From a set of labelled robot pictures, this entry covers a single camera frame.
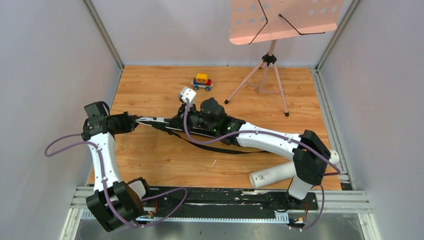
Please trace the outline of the black racket cover bag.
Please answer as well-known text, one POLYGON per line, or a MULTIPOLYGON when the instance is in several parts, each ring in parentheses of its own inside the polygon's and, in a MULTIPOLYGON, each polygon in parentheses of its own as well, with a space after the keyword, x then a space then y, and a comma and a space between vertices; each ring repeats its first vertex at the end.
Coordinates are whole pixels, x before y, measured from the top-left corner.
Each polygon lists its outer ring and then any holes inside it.
POLYGON ((183 138, 178 132, 183 133, 184 130, 181 127, 178 127, 176 125, 173 125, 170 123, 171 118, 166 117, 151 117, 151 116, 138 116, 138 115, 131 115, 131 120, 134 122, 134 127, 137 127, 138 125, 145 125, 149 127, 153 127, 154 129, 160 130, 162 132, 166 132, 170 136, 176 136, 187 143, 206 150, 210 152, 216 152, 216 153, 223 153, 223 154, 230 154, 230 155, 245 155, 245 154, 266 154, 269 153, 265 150, 260 151, 240 151, 240 150, 234 150, 234 149, 226 149, 226 148, 219 148, 219 147, 213 147, 210 145, 203 145, 194 143, 192 141, 189 141, 185 138, 183 138))

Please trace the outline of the white shuttlecock tube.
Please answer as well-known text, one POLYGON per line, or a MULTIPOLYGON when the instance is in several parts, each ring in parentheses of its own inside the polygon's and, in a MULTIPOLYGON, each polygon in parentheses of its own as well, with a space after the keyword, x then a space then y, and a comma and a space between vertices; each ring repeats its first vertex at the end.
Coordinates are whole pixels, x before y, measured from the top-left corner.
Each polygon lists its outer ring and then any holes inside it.
MULTIPOLYGON (((260 189, 265 186, 269 186, 274 183, 278 183, 287 179, 294 178, 297 173, 295 169, 295 163, 293 157, 295 153, 293 150, 273 150, 271 153, 282 156, 286 159, 289 159, 289 162, 282 163, 276 166, 264 168, 255 172, 251 172, 249 176, 250 184, 254 189, 260 189)), ((310 150, 300 150, 305 152, 305 157, 311 157, 313 160, 317 159, 319 162, 323 162, 322 159, 316 154, 312 153, 310 150)), ((329 160, 332 164, 337 164, 340 161, 340 156, 338 152, 334 149, 329 151, 324 151, 320 153, 324 158, 329 160)))

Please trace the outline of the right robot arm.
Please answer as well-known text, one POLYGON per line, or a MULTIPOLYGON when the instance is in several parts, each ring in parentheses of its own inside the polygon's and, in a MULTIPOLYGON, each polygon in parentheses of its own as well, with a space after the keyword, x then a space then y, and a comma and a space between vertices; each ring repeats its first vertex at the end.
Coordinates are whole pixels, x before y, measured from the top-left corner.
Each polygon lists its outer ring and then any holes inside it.
POLYGON ((261 128, 229 116, 214 98, 203 101, 200 110, 196 109, 192 97, 180 96, 179 100, 182 105, 176 116, 177 122, 194 143, 222 142, 255 148, 290 160, 290 163, 252 173, 250 180, 257 189, 290 179, 285 201, 292 209, 305 203, 309 190, 322 183, 327 167, 334 167, 338 159, 336 152, 329 150, 311 130, 298 134, 261 128))

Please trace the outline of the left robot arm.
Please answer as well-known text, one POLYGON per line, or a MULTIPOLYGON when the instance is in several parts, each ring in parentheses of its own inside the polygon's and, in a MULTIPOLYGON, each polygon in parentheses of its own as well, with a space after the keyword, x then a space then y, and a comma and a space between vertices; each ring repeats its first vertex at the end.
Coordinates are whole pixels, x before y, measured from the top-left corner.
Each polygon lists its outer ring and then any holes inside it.
POLYGON ((87 119, 81 137, 89 146, 95 174, 93 194, 85 200, 100 225, 112 232, 142 216, 153 201, 145 179, 125 182, 118 171, 115 136, 133 132, 137 123, 128 112, 111 115, 104 101, 88 104, 84 110, 87 119))

